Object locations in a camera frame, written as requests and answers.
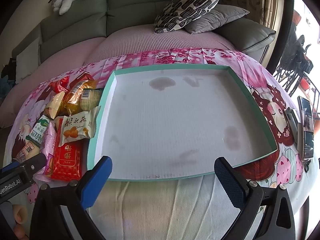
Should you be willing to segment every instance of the screw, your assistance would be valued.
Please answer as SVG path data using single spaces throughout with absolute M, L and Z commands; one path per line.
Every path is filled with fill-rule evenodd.
M 72 181 L 69 182 L 69 185 L 70 185 L 71 187 L 77 186 L 77 184 L 78 184 L 78 181 L 77 181 L 77 180 L 72 180 Z
M 285 184 L 280 184 L 280 189 L 286 190 L 287 187 L 285 186 Z
M 254 180 L 250 180 L 249 184 L 250 184 L 251 187 L 257 187 L 257 185 L 258 185 L 258 183 L 256 181 L 254 181 Z
M 46 190 L 48 188 L 48 184 L 42 184 L 40 189 L 41 190 Z

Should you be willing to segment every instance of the yellow snack package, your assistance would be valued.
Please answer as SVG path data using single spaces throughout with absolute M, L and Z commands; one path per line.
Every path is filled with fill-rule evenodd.
M 63 97 L 65 95 L 65 92 L 62 91 L 58 94 L 56 94 L 52 100 L 47 103 L 45 109 L 44 109 L 44 115 L 47 117 L 50 117 L 51 119 L 55 119 L 58 112 L 61 109 Z
M 80 98 L 82 111 L 90 111 L 99 105 L 103 89 L 84 89 Z
M 79 81 L 66 95 L 64 100 L 64 108 L 67 115 L 71 116 L 81 112 L 80 108 L 80 97 L 83 92 L 83 89 L 95 89 L 96 82 L 94 80 L 82 80 Z

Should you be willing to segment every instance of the wall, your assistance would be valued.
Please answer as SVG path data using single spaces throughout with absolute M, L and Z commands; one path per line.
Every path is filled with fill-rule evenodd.
M 43 19 L 52 13 L 49 0 L 23 0 L 0 34 L 0 71 L 11 51 Z

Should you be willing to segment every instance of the red snack package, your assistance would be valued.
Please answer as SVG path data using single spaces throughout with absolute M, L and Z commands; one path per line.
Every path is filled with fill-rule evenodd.
M 62 120 L 63 118 L 59 121 L 58 138 L 61 133 Z M 62 147 L 59 147 L 59 140 L 56 140 L 53 155 L 53 172 L 50 178 L 64 181 L 81 179 L 80 158 L 82 149 L 83 140 L 65 143 Z
M 89 72 L 83 72 L 80 76 L 78 76 L 75 80 L 73 80 L 70 83 L 70 85 L 69 85 L 70 89 L 75 87 L 76 84 L 78 84 L 80 81 L 83 81 L 83 80 L 94 80 L 94 79 Z
M 69 78 L 70 78 L 70 76 L 66 76 L 61 80 L 58 80 L 58 81 L 55 81 L 55 82 L 51 82 L 49 84 L 49 86 L 52 88 L 52 90 L 55 93 L 60 93 L 60 92 L 68 93 L 69 90 L 67 89 L 67 85 L 69 83 Z

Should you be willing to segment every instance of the pink blanket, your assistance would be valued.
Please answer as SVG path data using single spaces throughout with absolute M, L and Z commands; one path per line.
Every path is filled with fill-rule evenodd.
M 125 56 L 104 59 L 94 64 L 65 72 L 55 78 L 42 82 L 32 91 L 21 107 L 9 135 L 4 157 L 4 165 L 11 162 L 26 144 L 36 120 L 41 116 L 45 105 L 54 92 L 48 86 L 50 82 L 70 76 L 72 82 L 84 71 L 90 72 L 99 80 L 98 88 L 103 88 L 116 69 L 173 63 L 197 63 L 227 65 L 236 72 L 251 92 L 273 132 L 278 150 L 270 156 L 238 167 L 247 179 L 259 181 L 262 186 L 276 187 L 287 184 L 294 211 L 305 201 L 319 169 L 318 162 L 312 161 L 306 175 L 293 142 L 293 135 L 284 117 L 284 110 L 290 106 L 296 108 L 288 94 L 279 83 L 257 61 L 236 51 L 222 49 L 169 49 L 140 52 Z

